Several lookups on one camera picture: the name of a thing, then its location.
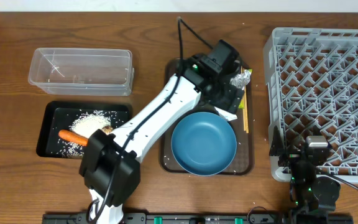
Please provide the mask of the white rice pile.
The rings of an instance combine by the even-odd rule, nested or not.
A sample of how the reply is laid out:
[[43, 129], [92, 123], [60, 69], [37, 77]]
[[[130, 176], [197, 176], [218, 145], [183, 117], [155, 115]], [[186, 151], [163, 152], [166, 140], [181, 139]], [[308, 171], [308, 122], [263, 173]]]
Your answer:
[[[122, 119], [117, 117], [118, 115], [119, 113], [117, 111], [94, 110], [91, 113], [83, 110], [83, 113], [78, 114], [69, 127], [61, 130], [69, 130], [89, 139], [95, 131], [101, 130], [101, 128], [105, 126], [112, 126], [114, 130], [114, 126], [122, 122]], [[85, 146], [66, 141], [60, 137], [58, 137], [57, 143], [62, 145], [59, 153], [61, 153], [63, 157], [81, 158], [84, 154]]]

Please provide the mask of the yellow green snack wrapper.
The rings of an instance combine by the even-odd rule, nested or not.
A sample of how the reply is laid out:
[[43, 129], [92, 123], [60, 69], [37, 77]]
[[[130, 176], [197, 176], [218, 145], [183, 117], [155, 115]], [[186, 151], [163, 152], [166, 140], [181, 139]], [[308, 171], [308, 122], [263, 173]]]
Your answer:
[[246, 86], [250, 82], [251, 75], [252, 75], [252, 69], [245, 69], [242, 67], [240, 73], [230, 79], [230, 84], [244, 91], [244, 96], [242, 97], [241, 102], [239, 104], [239, 109], [246, 108], [246, 99], [247, 99]]

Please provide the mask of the white napkin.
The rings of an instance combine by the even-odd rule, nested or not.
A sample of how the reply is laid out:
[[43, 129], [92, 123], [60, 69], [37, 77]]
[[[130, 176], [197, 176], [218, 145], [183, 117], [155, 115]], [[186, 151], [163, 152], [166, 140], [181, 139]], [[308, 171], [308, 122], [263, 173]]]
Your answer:
[[235, 114], [222, 110], [218, 107], [214, 107], [214, 109], [218, 112], [218, 115], [225, 119], [227, 122], [237, 119], [237, 116]]

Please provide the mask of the orange carrot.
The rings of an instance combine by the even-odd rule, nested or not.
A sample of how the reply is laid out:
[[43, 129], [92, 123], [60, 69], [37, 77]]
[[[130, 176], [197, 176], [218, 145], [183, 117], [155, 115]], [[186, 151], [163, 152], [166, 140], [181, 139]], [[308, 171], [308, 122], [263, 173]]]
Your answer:
[[80, 136], [74, 132], [71, 132], [69, 130], [60, 130], [58, 133], [58, 136], [66, 141], [81, 145], [81, 146], [87, 146], [88, 139]]

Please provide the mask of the brown food scrap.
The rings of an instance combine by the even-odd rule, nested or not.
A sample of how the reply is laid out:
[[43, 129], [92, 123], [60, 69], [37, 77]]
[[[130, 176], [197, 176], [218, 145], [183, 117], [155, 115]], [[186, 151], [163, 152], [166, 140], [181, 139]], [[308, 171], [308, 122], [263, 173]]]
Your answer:
[[109, 134], [112, 133], [113, 127], [112, 127], [112, 126], [105, 126], [105, 127], [101, 128], [101, 130], [102, 130], [105, 134], [109, 135]]

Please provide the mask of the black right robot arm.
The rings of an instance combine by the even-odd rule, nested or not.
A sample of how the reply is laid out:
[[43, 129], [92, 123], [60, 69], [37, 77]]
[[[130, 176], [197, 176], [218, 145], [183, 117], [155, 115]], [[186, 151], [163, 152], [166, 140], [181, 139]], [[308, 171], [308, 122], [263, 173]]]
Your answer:
[[278, 158], [278, 166], [290, 169], [290, 200], [296, 204], [288, 212], [287, 223], [327, 223], [328, 213], [336, 209], [340, 184], [317, 176], [332, 146], [317, 128], [313, 132], [303, 144], [288, 149], [279, 129], [273, 129], [269, 155]]

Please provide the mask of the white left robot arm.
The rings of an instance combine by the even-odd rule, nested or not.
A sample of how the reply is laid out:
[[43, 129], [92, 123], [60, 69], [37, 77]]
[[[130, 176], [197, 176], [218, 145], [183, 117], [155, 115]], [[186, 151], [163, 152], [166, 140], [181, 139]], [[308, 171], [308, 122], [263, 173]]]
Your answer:
[[180, 59], [163, 90], [141, 112], [111, 134], [96, 130], [88, 139], [79, 173], [92, 196], [88, 223], [119, 223], [123, 203], [140, 183], [140, 164], [152, 145], [181, 116], [204, 100], [234, 114], [244, 94], [231, 83], [240, 56], [215, 53]]

